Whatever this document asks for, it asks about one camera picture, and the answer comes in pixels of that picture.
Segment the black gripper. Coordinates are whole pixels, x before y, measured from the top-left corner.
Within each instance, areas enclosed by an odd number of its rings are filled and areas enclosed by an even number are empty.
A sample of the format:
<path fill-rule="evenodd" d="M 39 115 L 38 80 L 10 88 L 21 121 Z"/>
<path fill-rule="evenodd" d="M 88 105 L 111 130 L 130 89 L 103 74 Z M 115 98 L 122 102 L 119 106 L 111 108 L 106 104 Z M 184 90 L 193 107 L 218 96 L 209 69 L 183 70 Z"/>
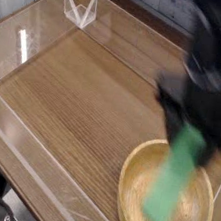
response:
<path fill-rule="evenodd" d="M 205 146 L 196 166 L 204 167 L 221 148 L 221 68 L 188 61 L 185 74 L 161 72 L 156 99 L 165 113 L 168 143 L 175 141 L 185 123 L 200 130 Z"/>

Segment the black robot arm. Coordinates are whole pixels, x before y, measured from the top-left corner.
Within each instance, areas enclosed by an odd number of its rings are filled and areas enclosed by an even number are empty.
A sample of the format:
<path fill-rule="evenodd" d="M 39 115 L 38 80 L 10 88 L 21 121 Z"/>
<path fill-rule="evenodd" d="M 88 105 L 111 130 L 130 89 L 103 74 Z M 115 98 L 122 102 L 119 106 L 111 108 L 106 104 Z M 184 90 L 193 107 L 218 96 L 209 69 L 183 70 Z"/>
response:
<path fill-rule="evenodd" d="M 221 0 L 193 0 L 196 12 L 185 74 L 157 77 L 156 99 L 163 108 L 167 138 L 174 143 L 184 125 L 203 135 L 197 166 L 221 149 Z"/>

